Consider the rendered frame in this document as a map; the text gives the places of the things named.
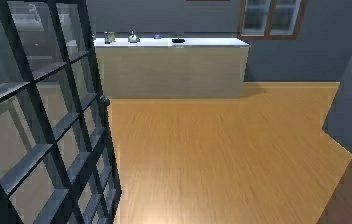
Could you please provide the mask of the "beige counter with white top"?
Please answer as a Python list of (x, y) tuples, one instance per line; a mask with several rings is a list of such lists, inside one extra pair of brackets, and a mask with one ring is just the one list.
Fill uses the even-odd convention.
[(250, 45), (237, 38), (118, 38), (94, 41), (111, 98), (238, 98)]

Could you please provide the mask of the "brown framed window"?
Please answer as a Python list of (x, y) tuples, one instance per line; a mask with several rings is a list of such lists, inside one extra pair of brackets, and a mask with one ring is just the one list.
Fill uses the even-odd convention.
[(237, 37), (292, 40), (299, 32), (308, 0), (241, 0)]

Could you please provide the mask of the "black framed glass door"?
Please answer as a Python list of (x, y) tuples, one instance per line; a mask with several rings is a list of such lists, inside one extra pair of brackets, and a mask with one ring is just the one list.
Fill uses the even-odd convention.
[(0, 0), (0, 224), (114, 224), (87, 0)]

